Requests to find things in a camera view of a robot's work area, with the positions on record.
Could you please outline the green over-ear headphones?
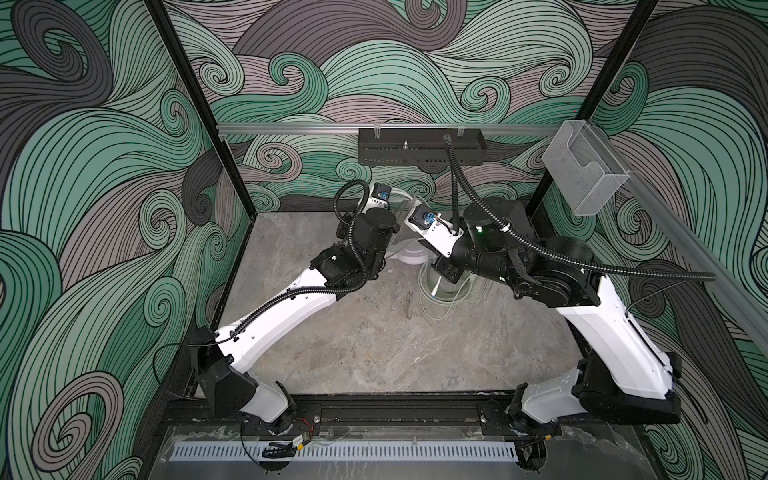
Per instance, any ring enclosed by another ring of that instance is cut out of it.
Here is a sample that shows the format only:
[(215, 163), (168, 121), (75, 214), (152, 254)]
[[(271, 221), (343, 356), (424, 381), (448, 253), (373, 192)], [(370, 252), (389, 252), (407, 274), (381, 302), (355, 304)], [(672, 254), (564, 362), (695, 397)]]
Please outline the green over-ear headphones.
[(462, 273), (456, 283), (440, 275), (430, 263), (421, 265), (418, 276), (421, 295), (428, 301), (441, 306), (468, 299), (479, 288), (476, 275)]

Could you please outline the white over-ear headphones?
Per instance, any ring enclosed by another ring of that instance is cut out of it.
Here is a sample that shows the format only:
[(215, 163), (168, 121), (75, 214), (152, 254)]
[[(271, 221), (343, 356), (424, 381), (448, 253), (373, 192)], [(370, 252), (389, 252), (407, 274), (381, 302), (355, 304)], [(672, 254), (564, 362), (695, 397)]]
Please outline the white over-ear headphones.
[(435, 254), (420, 242), (422, 237), (406, 225), (410, 211), (422, 203), (425, 200), (418, 195), (399, 188), (392, 189), (389, 207), (400, 222), (400, 230), (393, 235), (386, 250), (384, 259), (387, 262), (399, 261), (406, 265), (420, 266), (434, 259)]

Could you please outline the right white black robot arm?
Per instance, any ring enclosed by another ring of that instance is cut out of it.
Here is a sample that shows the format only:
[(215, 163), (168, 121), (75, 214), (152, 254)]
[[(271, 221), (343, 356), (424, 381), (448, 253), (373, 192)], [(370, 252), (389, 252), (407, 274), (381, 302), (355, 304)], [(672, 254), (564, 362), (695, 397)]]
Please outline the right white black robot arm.
[(476, 205), (452, 222), (426, 212), (414, 214), (410, 224), (435, 252), (433, 267), (448, 282), (470, 273), (505, 284), (515, 297), (562, 315), (586, 342), (586, 353), (566, 373), (520, 385), (511, 414), (537, 424), (581, 414), (618, 425), (680, 422), (674, 390), (680, 362), (650, 340), (609, 276), (525, 248)]

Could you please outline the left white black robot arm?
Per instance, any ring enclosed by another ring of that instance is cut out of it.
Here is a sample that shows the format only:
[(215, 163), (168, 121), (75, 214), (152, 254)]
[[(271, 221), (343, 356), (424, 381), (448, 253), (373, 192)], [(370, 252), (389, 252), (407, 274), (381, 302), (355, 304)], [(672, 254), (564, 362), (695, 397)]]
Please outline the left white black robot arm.
[(216, 330), (194, 331), (191, 366), (213, 413), (221, 417), (243, 413), (274, 430), (286, 429), (295, 402), (282, 384), (261, 382), (249, 370), (304, 320), (375, 280), (399, 229), (391, 211), (371, 208), (352, 220), (345, 241), (323, 250), (291, 284), (256, 310)]

